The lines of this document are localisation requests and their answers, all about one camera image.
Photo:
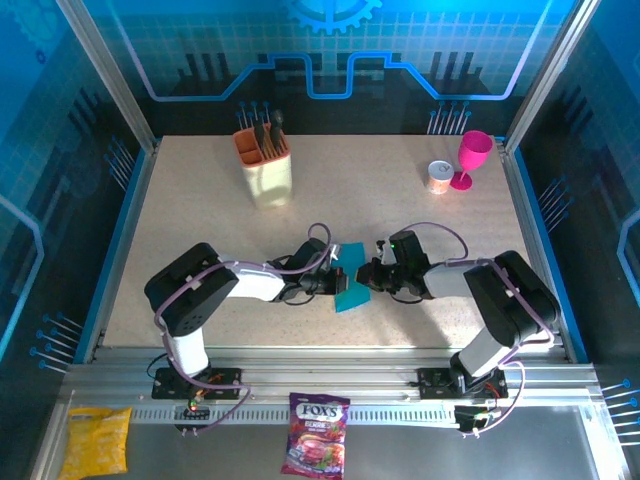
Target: gray floor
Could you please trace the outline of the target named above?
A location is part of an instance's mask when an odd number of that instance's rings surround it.
[[[167,426],[132,425],[129,473],[113,480],[281,479],[285,426],[228,426],[184,439]],[[347,430],[346,480],[597,478],[579,415],[520,408],[479,440],[410,427]]]

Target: candy bag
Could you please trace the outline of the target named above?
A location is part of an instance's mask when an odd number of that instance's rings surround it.
[[[289,438],[280,472],[342,480],[350,403],[332,395],[289,394]]]

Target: small cup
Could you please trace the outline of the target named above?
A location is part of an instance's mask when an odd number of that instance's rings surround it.
[[[449,188],[454,173],[453,166],[444,160],[431,162],[427,190],[435,195],[442,195]]]

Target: beige tabletop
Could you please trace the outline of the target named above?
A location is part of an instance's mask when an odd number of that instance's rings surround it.
[[[198,242],[233,258],[264,262],[294,253],[308,226],[327,223],[340,243],[376,240],[407,224],[444,223],[467,241],[471,257],[517,250],[526,258],[497,151],[473,172],[470,191],[429,194],[433,160],[456,163],[460,137],[292,136],[294,196],[258,211],[231,137],[164,137],[104,339],[110,346],[159,346],[146,282]],[[418,231],[432,262],[462,248],[446,232]],[[401,305],[387,294],[337,314],[331,297],[304,307],[228,299],[204,326],[210,346],[463,347],[482,326],[470,299]]]

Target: pink wine glass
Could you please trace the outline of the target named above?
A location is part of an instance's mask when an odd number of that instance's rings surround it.
[[[456,190],[469,190],[473,185],[473,180],[467,174],[470,170],[480,168],[489,158],[493,140],[484,132],[470,130],[462,136],[460,150],[458,150],[458,160],[462,167],[462,172],[456,172],[451,180],[451,188]]]

